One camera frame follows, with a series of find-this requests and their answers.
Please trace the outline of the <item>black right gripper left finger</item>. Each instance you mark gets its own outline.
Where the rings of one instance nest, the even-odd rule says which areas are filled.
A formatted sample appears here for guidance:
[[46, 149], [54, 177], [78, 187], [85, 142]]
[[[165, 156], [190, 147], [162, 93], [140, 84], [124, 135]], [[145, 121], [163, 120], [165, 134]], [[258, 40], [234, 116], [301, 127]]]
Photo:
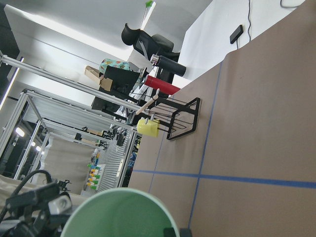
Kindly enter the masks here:
[[164, 237], [174, 237], [174, 228], [164, 228], [163, 229], [163, 236]]

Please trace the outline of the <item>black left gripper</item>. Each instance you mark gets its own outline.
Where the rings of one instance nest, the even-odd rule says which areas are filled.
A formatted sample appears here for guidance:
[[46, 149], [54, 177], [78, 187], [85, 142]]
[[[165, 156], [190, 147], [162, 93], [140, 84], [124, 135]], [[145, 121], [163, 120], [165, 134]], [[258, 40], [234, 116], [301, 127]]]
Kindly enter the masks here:
[[[47, 184], [20, 193], [36, 174], [44, 174]], [[0, 213], [2, 237], [60, 237], [72, 214], [72, 202], [67, 192], [61, 192], [46, 170], [29, 173], [5, 200]]]

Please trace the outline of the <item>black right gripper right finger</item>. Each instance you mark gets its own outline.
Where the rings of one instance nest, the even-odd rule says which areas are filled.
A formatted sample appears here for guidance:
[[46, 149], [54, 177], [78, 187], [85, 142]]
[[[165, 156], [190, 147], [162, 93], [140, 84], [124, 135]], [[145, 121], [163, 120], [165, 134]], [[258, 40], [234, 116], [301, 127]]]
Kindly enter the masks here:
[[180, 237], [192, 237], [192, 232], [188, 228], [181, 228], [179, 230]]

